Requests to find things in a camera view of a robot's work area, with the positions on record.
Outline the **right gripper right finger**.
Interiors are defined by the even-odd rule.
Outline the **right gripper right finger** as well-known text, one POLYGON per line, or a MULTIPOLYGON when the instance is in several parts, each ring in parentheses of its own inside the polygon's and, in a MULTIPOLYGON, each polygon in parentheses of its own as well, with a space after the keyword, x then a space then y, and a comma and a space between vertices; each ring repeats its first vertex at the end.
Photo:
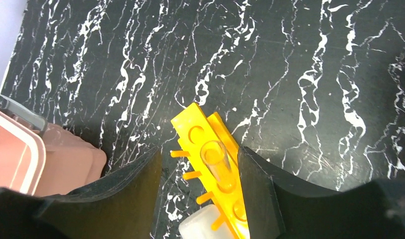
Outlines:
POLYGON ((405 180, 339 192, 303 180, 248 147, 239 176, 253 239, 405 239, 405 180))

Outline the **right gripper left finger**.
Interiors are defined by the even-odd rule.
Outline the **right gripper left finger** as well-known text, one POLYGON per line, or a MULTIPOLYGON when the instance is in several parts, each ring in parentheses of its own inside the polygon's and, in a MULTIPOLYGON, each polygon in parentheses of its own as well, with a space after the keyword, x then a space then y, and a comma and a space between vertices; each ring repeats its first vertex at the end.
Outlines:
POLYGON ((0 239, 147 239, 161 171, 154 147, 66 195, 36 197, 0 187, 0 239))

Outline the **clear glass test tube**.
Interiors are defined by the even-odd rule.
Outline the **clear glass test tube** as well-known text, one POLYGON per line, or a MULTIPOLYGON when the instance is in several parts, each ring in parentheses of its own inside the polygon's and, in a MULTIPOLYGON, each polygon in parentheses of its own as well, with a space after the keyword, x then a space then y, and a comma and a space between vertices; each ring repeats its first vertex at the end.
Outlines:
POLYGON ((225 145, 218 140, 206 142, 200 150, 200 156, 217 184, 224 190, 230 190, 235 185, 231 164, 225 145))

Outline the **white plastic bottle red cap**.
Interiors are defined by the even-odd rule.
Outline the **white plastic bottle red cap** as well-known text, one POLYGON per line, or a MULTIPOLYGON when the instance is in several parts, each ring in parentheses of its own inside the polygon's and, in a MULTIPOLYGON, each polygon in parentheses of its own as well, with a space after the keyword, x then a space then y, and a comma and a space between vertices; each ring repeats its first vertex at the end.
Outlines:
POLYGON ((215 205, 202 207, 179 224, 179 233, 183 239, 233 239, 225 223, 216 231, 211 229, 219 216, 220 212, 215 205))

